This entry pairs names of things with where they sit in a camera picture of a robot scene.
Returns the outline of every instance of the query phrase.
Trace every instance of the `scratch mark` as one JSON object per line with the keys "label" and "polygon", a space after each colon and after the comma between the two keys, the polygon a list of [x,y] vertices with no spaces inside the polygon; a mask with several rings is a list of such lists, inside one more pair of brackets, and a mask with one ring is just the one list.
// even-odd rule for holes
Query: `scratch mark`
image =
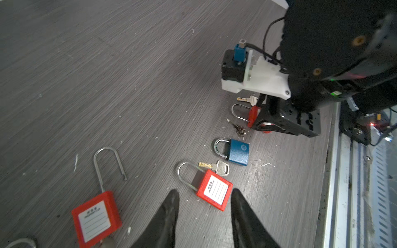
{"label": "scratch mark", "polygon": [[77,160],[79,159],[79,155],[76,153],[76,161],[75,161],[75,169],[73,170],[73,173],[76,171],[77,168]]}

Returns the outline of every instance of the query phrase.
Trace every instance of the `gray wood grain surface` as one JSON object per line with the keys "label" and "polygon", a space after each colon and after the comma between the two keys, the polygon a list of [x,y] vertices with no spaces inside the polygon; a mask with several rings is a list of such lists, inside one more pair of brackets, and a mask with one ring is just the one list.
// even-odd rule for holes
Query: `gray wood grain surface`
{"label": "gray wood grain surface", "polygon": [[[223,53],[241,38],[261,45],[284,13],[263,0],[0,2],[0,247],[27,235],[40,247],[78,247],[71,210],[100,193],[92,159],[104,146],[118,150],[128,176],[111,152],[98,156],[123,220],[118,247],[172,188],[177,247],[232,247],[230,205],[221,212],[197,198],[175,167],[214,163],[212,141],[237,139],[226,118],[244,124],[230,107],[252,93],[221,89]],[[227,180],[285,248],[314,243],[331,109],[321,113],[321,136],[250,130],[249,165],[230,164]]]}

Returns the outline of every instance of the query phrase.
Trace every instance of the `open red padlock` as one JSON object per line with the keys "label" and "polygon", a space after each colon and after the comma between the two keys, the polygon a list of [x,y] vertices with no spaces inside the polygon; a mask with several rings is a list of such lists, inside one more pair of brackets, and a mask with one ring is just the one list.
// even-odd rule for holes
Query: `open red padlock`
{"label": "open red padlock", "polygon": [[119,229],[122,225],[119,212],[112,191],[103,188],[102,176],[99,172],[96,156],[100,151],[111,150],[114,152],[124,181],[127,180],[120,157],[112,147],[99,149],[94,155],[95,170],[98,175],[102,194],[83,203],[72,210],[73,221],[76,228],[80,248],[89,248],[100,242],[108,235]]}
{"label": "open red padlock", "polygon": [[[185,164],[191,165],[199,171],[205,173],[198,189],[181,178],[180,170]],[[233,189],[233,183],[225,180],[210,169],[203,171],[199,166],[189,162],[181,163],[178,166],[177,174],[179,180],[191,187],[193,190],[197,191],[196,195],[198,197],[221,211],[226,209],[227,201],[229,200],[231,190]]]}
{"label": "open red padlock", "polygon": [[[247,120],[247,119],[244,119],[244,118],[242,118],[241,116],[238,116],[238,115],[236,115],[236,114],[234,113],[234,107],[235,107],[235,106],[240,106],[240,107],[243,107],[243,108],[246,108],[246,109],[249,109],[249,110],[250,110],[250,112],[249,112],[249,114],[248,114],[248,120]],[[239,103],[236,103],[236,104],[234,104],[234,105],[231,107],[231,113],[232,113],[235,117],[237,117],[237,118],[239,118],[239,119],[241,119],[241,120],[243,120],[243,121],[248,122],[247,126],[248,126],[249,128],[252,128],[252,126],[254,125],[254,122],[255,122],[256,118],[258,117],[260,110],[261,110],[261,108],[258,107],[258,106],[253,106],[252,108],[250,108],[250,107],[247,107],[247,106],[242,105],[242,104],[239,104]],[[269,126],[269,125],[272,125],[272,124],[271,124],[270,122],[264,122],[264,123],[262,123],[262,126]]]}

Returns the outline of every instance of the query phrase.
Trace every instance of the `gold key blade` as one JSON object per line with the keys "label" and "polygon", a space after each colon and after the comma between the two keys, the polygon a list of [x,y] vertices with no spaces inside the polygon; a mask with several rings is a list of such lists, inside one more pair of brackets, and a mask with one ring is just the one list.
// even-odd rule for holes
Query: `gold key blade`
{"label": "gold key blade", "polygon": [[212,164],[210,164],[210,163],[199,162],[198,165],[199,165],[200,167],[212,169]]}

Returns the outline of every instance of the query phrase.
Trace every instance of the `silver key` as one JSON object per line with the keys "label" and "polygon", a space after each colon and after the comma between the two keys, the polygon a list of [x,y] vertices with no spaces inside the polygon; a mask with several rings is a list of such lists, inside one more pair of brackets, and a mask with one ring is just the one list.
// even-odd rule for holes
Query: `silver key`
{"label": "silver key", "polygon": [[258,98],[255,96],[250,96],[249,98],[237,97],[237,101],[249,102],[251,104],[251,106],[255,106],[256,102],[258,101]]}
{"label": "silver key", "polygon": [[213,164],[200,162],[198,165],[215,171],[221,177],[229,175],[229,165],[221,160]]}
{"label": "silver key", "polygon": [[246,131],[245,131],[245,128],[243,126],[237,126],[236,124],[231,122],[229,119],[227,119],[227,122],[231,123],[234,126],[234,128],[236,129],[237,134],[240,137],[244,137],[244,135],[247,134]]}

